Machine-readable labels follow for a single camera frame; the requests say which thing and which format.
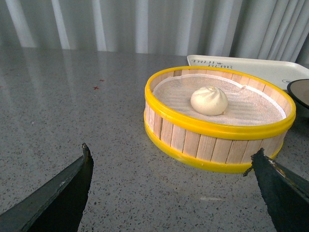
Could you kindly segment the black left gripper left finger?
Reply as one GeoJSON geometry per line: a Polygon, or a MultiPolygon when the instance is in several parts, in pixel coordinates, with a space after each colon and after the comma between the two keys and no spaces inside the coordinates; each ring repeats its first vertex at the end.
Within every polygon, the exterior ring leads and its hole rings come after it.
{"type": "Polygon", "coordinates": [[[78,231],[91,185],[94,161],[86,143],[83,155],[1,214],[2,232],[78,231]]]}

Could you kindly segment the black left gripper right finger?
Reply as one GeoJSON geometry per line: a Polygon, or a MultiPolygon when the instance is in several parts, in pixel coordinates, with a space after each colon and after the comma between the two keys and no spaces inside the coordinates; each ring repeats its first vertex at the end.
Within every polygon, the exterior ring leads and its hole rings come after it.
{"type": "Polygon", "coordinates": [[[251,156],[267,212],[278,232],[307,232],[309,230],[309,182],[274,161],[260,148],[251,156]]]}

